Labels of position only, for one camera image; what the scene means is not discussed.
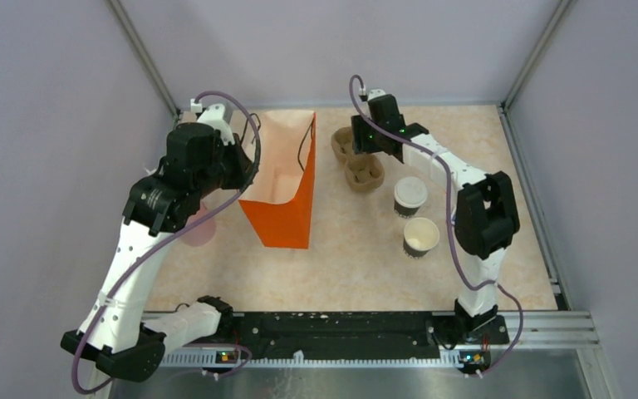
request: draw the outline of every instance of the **metal floor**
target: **metal floor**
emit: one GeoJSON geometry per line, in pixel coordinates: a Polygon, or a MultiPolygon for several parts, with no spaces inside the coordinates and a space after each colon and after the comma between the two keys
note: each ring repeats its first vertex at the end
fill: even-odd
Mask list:
{"type": "Polygon", "coordinates": [[[215,382],[192,369],[160,368],[141,384],[116,382],[110,399],[590,398],[575,350],[516,351],[482,380],[460,376],[441,368],[253,368],[215,382]]]}

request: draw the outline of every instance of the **cable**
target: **cable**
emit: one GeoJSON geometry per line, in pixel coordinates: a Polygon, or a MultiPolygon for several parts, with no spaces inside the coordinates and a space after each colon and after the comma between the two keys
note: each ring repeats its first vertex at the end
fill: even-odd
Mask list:
{"type": "MultiPolygon", "coordinates": [[[[130,277],[131,274],[133,274],[133,272],[135,272],[136,269],[138,269],[138,267],[140,267],[141,264],[143,264],[146,260],[148,260],[151,256],[153,256],[153,254],[161,250],[165,245],[175,241],[181,235],[187,233],[191,229],[194,229],[200,224],[216,216],[222,210],[228,208],[252,184],[253,178],[258,172],[258,168],[260,167],[260,132],[258,131],[258,127],[256,126],[255,121],[253,121],[253,119],[251,118],[246,107],[244,107],[240,102],[238,102],[238,100],[236,100],[232,96],[221,91],[204,91],[194,99],[194,102],[199,102],[200,99],[206,96],[219,96],[228,101],[231,101],[236,106],[236,108],[238,108],[243,113],[246,119],[250,120],[251,129],[253,129],[253,135],[256,139],[255,156],[253,158],[253,168],[251,170],[251,175],[248,178],[248,181],[246,181],[246,183],[243,184],[241,189],[236,194],[234,194],[230,199],[228,199],[226,202],[224,202],[223,204],[221,204],[220,206],[218,206],[211,212],[205,214],[201,218],[188,224],[187,226],[185,226],[183,229],[176,232],[175,234],[172,234],[169,237],[162,239],[159,243],[157,243],[156,245],[153,245],[152,248],[148,249],[148,251],[145,254],[141,255],[140,258],[138,258],[131,266],[129,266],[129,268],[119,277],[119,279],[116,280],[113,287],[111,287],[111,290],[106,295],[108,299],[112,299],[116,295],[120,287],[123,285],[123,283],[125,283],[125,281],[128,279],[128,277],[130,277]]],[[[89,323],[89,326],[84,331],[84,336],[79,341],[79,344],[77,345],[77,348],[75,351],[75,356],[72,359],[72,368],[70,372],[70,378],[72,380],[72,386],[74,387],[75,391],[77,391],[77,393],[80,393],[81,395],[90,395],[92,393],[96,393],[97,391],[99,391],[100,389],[102,389],[103,387],[111,383],[111,380],[112,380],[111,378],[108,378],[106,381],[102,382],[100,385],[93,388],[89,388],[89,389],[82,387],[82,385],[79,383],[79,361],[81,359],[81,353],[84,351],[84,346],[86,345],[86,342],[89,340],[89,337],[94,332],[94,329],[98,325],[98,321],[101,319],[101,316],[104,314],[104,311],[106,310],[107,307],[108,305],[106,303],[102,303],[99,309],[96,311],[94,317],[91,318],[91,322],[89,323]]]]}
{"type": "Polygon", "coordinates": [[[304,137],[302,137],[302,142],[299,143],[299,149],[297,150],[297,163],[299,164],[299,167],[302,168],[302,172],[304,171],[304,165],[302,165],[302,161],[299,160],[299,155],[300,153],[302,153],[302,146],[304,145],[304,140],[307,139],[309,132],[312,130],[312,125],[314,125],[314,122],[310,123],[309,127],[307,127],[307,131],[304,132],[304,137]]]}
{"type": "MultiPolygon", "coordinates": [[[[258,120],[258,122],[256,123],[256,125],[258,126],[258,130],[260,131],[260,116],[258,116],[258,114],[256,114],[255,112],[252,112],[250,114],[250,116],[255,116],[255,119],[258,120]]],[[[243,144],[243,141],[246,139],[246,130],[248,129],[248,119],[246,120],[245,125],[243,126],[243,135],[241,135],[241,144],[243,144]]]]}
{"type": "Polygon", "coordinates": [[[517,298],[515,298],[511,293],[505,290],[505,288],[503,288],[503,286],[500,285],[495,280],[485,280],[478,285],[472,285],[469,282],[468,278],[466,277],[466,274],[464,273],[464,269],[461,267],[461,263],[459,262],[459,255],[456,252],[456,243],[454,241],[454,231],[452,230],[452,226],[449,222],[451,220],[451,183],[452,183],[451,168],[449,168],[449,164],[447,164],[446,161],[444,161],[439,155],[435,154],[432,150],[425,148],[422,145],[415,144],[409,140],[405,140],[402,137],[399,137],[398,135],[390,133],[389,131],[386,131],[385,129],[378,126],[369,116],[367,116],[361,109],[361,106],[358,104],[358,101],[356,100],[356,94],[353,92],[353,82],[356,79],[361,84],[361,93],[366,91],[366,85],[365,83],[363,83],[363,78],[360,75],[354,75],[354,76],[351,76],[351,79],[348,81],[348,92],[349,92],[349,95],[351,96],[351,102],[353,103],[353,106],[356,108],[356,111],[358,111],[358,114],[361,116],[361,118],[363,118],[363,121],[365,121],[370,127],[375,129],[379,133],[386,135],[392,140],[396,140],[402,144],[409,145],[410,147],[413,147],[431,156],[432,158],[436,159],[437,162],[439,162],[441,166],[444,168],[444,172],[446,173],[446,236],[449,239],[449,249],[451,251],[451,259],[454,260],[454,266],[456,267],[456,272],[458,272],[459,276],[461,277],[461,281],[464,282],[464,285],[471,291],[478,291],[487,285],[495,284],[495,286],[498,287],[498,289],[500,290],[501,293],[503,293],[503,295],[505,295],[506,297],[510,298],[513,302],[515,302],[515,306],[517,306],[518,308],[519,326],[518,326],[517,333],[515,334],[515,338],[510,342],[510,345],[507,347],[507,349],[505,349],[505,352],[503,352],[503,354],[498,358],[498,360],[496,360],[493,363],[493,365],[490,366],[488,370],[483,372],[483,374],[486,374],[490,372],[491,370],[493,370],[495,366],[497,366],[500,363],[501,360],[503,360],[507,355],[509,355],[509,353],[513,350],[514,346],[519,341],[519,338],[522,336],[522,330],[524,328],[524,311],[522,309],[522,304],[518,301],[517,298]]]}
{"type": "Polygon", "coordinates": [[[485,334],[483,334],[483,341],[480,344],[480,352],[488,352],[490,351],[490,337],[488,336],[488,333],[486,332],[485,334]]]}
{"type": "Polygon", "coordinates": [[[431,333],[431,336],[432,336],[432,338],[436,341],[436,343],[437,343],[438,345],[441,345],[441,346],[442,346],[442,347],[444,347],[444,349],[446,349],[447,351],[453,351],[453,350],[456,348],[456,344],[455,344],[455,343],[452,343],[452,344],[450,344],[450,345],[446,346],[446,344],[445,344],[445,343],[441,342],[441,341],[439,340],[439,337],[437,337],[437,336],[436,336],[436,329],[434,330],[434,332],[432,332],[432,333],[431,333]]]}
{"type": "Polygon", "coordinates": [[[184,302],[182,302],[182,303],[180,303],[179,305],[177,305],[177,308],[175,308],[175,309],[174,309],[174,310],[175,310],[175,312],[177,312],[177,311],[179,310],[179,307],[180,307],[180,306],[182,306],[182,305],[184,305],[184,306],[186,306],[187,308],[189,308],[189,303],[184,303],[184,302]]]}
{"type": "Polygon", "coordinates": [[[238,335],[238,331],[236,330],[233,330],[233,335],[236,336],[236,347],[237,347],[236,350],[233,351],[233,355],[238,356],[238,344],[241,342],[241,336],[238,335]]]}

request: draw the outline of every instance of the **beige tabletop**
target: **beige tabletop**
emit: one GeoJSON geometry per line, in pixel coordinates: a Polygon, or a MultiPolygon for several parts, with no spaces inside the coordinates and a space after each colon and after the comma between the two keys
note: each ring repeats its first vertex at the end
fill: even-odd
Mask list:
{"type": "MultiPolygon", "coordinates": [[[[408,124],[419,122],[467,163],[510,175],[521,229],[508,248],[499,281],[525,309],[555,309],[495,106],[405,106],[401,111],[408,124]]],[[[444,190],[426,181],[429,198],[417,213],[439,226],[439,244],[422,259],[407,258],[402,250],[406,220],[392,210],[393,189],[402,177],[426,178],[380,154],[385,183],[367,195],[352,192],[331,152],[330,137],[350,125],[354,111],[317,108],[316,112],[317,175],[309,249],[263,247],[240,206],[233,204],[216,216],[216,234],[206,245],[173,244],[147,310],[171,310],[203,295],[219,296],[237,311],[248,312],[453,309],[463,284],[449,255],[444,190]]],[[[212,209],[231,195],[219,190],[204,203],[212,209]]],[[[501,309],[515,309],[502,295],[498,303],[501,309]]]]}

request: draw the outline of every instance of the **paper cup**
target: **paper cup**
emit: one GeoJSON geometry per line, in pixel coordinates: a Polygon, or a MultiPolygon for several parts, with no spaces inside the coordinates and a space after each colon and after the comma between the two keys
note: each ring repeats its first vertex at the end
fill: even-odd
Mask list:
{"type": "Polygon", "coordinates": [[[411,218],[427,200],[427,186],[418,177],[400,179],[395,185],[394,210],[401,218],[411,218]]]}
{"type": "Polygon", "coordinates": [[[402,248],[411,258],[425,256],[439,243],[439,228],[426,218],[414,218],[407,222],[402,239],[402,248]]]}
{"type": "MultiPolygon", "coordinates": [[[[189,218],[187,219],[187,224],[201,219],[208,212],[209,211],[207,210],[207,207],[204,206],[204,203],[200,202],[199,210],[196,214],[189,216],[189,218]]],[[[216,234],[216,223],[213,221],[212,218],[183,234],[182,237],[179,238],[179,240],[190,247],[201,247],[202,245],[209,242],[213,238],[214,234],[216,234]]]]}

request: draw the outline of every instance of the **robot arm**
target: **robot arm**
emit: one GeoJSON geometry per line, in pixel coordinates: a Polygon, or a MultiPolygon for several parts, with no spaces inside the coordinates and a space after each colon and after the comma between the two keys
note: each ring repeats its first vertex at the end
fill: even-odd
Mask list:
{"type": "Polygon", "coordinates": [[[197,122],[177,125],[167,136],[158,169],[130,189],[119,243],[106,279],[89,315],[77,330],[66,332],[61,346],[75,353],[84,332],[102,306],[106,310],[88,337],[82,357],[106,374],[129,381],[147,379],[166,353],[216,333],[233,310],[203,297],[186,309],[141,322],[144,306],[169,246],[146,259],[108,298],[129,267],[156,244],[180,231],[199,210],[202,198],[216,189],[238,190],[247,184],[253,163],[228,123],[224,104],[199,109],[197,122]]]}
{"type": "MultiPolygon", "coordinates": [[[[460,257],[464,275],[473,285],[497,281],[506,248],[519,230],[517,206],[512,182],[502,171],[489,175],[461,160],[441,145],[418,123],[405,124],[396,99],[377,89],[362,92],[368,102],[371,119],[382,129],[431,150],[450,169],[451,223],[456,239],[467,253],[460,257]]],[[[361,116],[351,118],[356,153],[385,152],[409,165],[442,187],[447,185],[444,167],[435,156],[393,140],[368,125],[361,116]]],[[[497,313],[497,288],[489,284],[473,291],[465,287],[456,301],[456,314],[470,331],[487,323],[497,313]]]]}

